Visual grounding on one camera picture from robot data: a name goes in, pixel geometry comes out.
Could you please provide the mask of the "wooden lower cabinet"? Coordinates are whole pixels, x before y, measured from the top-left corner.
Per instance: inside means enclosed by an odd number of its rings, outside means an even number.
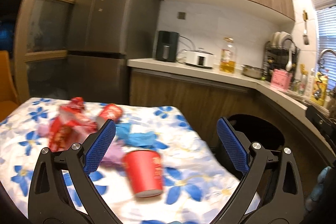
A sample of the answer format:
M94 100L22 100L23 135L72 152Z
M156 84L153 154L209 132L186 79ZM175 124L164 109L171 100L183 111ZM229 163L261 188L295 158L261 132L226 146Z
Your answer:
M318 131L305 117L293 114L297 104L280 105L282 94L272 99L255 88L224 84L195 77L133 68L130 75L132 106L174 106L210 148L218 145L217 119L249 114L275 125L285 144L304 155L318 153L324 161L335 158Z

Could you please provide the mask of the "pink utensil holder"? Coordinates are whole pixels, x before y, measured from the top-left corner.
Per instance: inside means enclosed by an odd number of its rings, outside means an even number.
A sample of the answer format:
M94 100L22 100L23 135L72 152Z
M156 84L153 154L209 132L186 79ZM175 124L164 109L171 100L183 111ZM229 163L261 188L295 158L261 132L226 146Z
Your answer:
M289 88L291 78L291 73L282 69L274 69L270 81L270 86L277 90L285 92Z

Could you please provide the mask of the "blue glove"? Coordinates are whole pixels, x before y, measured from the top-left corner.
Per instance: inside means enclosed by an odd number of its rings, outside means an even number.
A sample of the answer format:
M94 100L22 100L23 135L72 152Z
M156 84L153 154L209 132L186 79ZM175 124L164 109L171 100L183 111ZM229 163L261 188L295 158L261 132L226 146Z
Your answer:
M123 141L125 145L133 147L151 147L156 141L154 132L131 133L130 123L120 123L116 125L116 137Z
M51 124L40 124L37 129L37 134L41 138L49 138L52 135Z

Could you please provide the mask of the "black trash bin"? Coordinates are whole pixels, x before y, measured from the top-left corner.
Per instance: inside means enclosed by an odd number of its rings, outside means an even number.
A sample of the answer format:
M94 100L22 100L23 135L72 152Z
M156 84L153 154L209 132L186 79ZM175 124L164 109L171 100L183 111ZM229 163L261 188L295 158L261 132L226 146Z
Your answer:
M285 145L282 132L267 120L248 114L235 114L227 119L231 126L236 131L242 132L251 143L257 141L264 148L274 151L281 150ZM242 179L242 173L235 169L222 143L217 146L216 159L238 180Z

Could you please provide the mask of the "wooden glass door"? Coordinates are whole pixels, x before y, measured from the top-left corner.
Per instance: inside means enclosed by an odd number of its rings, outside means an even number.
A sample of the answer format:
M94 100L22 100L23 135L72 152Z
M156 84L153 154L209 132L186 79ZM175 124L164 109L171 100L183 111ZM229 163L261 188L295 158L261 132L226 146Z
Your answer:
M18 97L66 99L67 35L76 0L22 0L14 36Z

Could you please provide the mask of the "blue floral white tablecloth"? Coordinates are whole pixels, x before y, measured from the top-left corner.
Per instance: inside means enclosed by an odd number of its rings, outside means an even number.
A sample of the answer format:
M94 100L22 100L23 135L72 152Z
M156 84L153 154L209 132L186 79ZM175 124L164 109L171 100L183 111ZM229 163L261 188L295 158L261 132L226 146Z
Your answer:
M29 188L47 131L62 100L31 98L1 118L1 183L17 208L28 213ZM210 223L230 199L239 179L215 159L205 141L173 106L121 106L122 115L98 170L97 191L123 223ZM163 193L136 198L122 167L130 151L160 154Z

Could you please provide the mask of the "orange chair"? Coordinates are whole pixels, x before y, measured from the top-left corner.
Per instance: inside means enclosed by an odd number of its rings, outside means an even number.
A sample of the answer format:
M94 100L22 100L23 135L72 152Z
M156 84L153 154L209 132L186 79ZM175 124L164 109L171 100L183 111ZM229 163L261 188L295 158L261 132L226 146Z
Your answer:
M13 83L10 70L9 53L0 53L0 102L1 121L10 115L19 106L17 91Z

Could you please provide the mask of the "dark grey refrigerator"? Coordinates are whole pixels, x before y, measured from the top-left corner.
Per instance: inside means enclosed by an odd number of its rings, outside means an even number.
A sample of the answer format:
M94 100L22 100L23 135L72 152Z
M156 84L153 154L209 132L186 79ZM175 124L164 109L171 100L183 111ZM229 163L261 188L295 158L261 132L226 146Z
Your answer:
M161 0L76 0L67 39L68 92L129 102L130 59L150 58Z

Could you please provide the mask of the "red snack bag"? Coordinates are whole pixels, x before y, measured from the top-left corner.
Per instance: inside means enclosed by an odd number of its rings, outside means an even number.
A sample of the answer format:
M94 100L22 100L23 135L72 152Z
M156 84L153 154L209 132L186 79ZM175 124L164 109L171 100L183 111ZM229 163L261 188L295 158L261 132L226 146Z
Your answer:
M58 115L49 127L49 148L64 151L73 143L82 143L88 135L97 132L97 123L84 114L84 100L75 97L60 105Z

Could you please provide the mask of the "hanging spatula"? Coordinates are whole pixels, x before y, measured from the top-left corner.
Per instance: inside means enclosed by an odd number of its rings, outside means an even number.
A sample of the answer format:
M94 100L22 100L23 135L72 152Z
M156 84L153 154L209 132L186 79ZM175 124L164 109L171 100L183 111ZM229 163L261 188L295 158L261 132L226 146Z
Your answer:
M307 35L307 20L308 20L308 16L307 16L307 12L305 10L303 10L302 12L302 18L303 18L303 22L304 22L304 29L303 29L303 43L305 46L309 45L309 37Z

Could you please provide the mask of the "large red paper cup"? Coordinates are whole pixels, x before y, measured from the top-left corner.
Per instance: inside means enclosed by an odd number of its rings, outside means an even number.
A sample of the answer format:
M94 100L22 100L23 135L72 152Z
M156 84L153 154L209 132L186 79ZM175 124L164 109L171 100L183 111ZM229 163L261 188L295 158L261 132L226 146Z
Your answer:
M163 193L163 167L159 153L150 149L134 150L124 155L122 164L136 198Z

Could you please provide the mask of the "window blinds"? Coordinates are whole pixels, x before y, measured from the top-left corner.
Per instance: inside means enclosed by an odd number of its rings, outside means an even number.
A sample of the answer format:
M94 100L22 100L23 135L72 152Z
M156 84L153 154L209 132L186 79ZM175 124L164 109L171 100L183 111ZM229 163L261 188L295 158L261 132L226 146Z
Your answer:
M317 13L318 51L335 50L335 0L312 0Z

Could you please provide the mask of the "steel bowl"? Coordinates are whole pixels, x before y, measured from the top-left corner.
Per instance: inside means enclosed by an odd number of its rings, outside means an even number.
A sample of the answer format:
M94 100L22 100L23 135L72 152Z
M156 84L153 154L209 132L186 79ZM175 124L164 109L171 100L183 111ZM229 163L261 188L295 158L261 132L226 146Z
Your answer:
M264 69L253 67L250 65L242 65L242 75L260 80L264 74Z

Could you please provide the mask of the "yellow detergent bottle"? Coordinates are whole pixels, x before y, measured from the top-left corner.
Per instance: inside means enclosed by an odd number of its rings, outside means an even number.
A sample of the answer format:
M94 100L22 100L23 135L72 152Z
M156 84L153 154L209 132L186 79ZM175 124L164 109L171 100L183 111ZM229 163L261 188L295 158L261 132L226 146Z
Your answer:
M325 104L328 78L320 72L315 75L313 90L310 96L311 101L323 106Z

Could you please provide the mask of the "black dish rack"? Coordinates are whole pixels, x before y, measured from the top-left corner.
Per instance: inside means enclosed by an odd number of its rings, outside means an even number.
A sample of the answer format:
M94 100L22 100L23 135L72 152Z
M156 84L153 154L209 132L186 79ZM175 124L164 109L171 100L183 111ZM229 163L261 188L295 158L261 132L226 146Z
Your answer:
M300 53L291 34L287 32L275 32L270 41L265 43L263 69L265 80L270 82L275 69L286 70L289 62L289 53L291 52L291 82L294 81L297 61Z

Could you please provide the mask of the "white rice cooker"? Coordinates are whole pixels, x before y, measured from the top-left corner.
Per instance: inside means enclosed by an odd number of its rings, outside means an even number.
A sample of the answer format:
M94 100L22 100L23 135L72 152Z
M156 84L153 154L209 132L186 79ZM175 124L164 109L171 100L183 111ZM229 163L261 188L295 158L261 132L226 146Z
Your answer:
M204 69L213 69L215 55L202 48L193 51L186 51L186 65Z

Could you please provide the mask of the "chrome sink faucet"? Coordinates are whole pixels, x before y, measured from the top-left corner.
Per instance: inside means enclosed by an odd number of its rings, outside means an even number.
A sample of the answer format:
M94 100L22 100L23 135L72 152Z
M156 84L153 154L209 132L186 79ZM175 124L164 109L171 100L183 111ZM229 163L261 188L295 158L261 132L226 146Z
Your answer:
M324 50L321 51L321 53L319 54L319 57L318 57L317 64L318 64L318 71L322 75L323 75L323 70L325 69L325 67L324 67L324 59L323 58L327 54L332 54L334 57L336 57L335 51L332 50L332 49L330 49L330 48L327 48L327 49L324 49Z

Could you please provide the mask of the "cooking oil bottle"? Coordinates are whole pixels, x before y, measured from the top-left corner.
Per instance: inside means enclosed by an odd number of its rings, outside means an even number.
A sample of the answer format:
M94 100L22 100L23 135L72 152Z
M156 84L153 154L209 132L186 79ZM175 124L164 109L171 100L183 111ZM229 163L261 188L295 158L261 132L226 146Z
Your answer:
M223 38L224 44L220 56L220 71L234 73L236 66L236 47L234 40L229 37Z

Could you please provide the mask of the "purple glove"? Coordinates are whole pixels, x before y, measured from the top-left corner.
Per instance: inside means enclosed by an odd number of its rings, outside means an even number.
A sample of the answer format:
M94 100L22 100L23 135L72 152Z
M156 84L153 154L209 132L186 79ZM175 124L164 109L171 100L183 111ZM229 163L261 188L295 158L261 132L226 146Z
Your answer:
M123 140L112 141L100 165L107 168L122 166L122 160L125 155L124 146L125 143Z

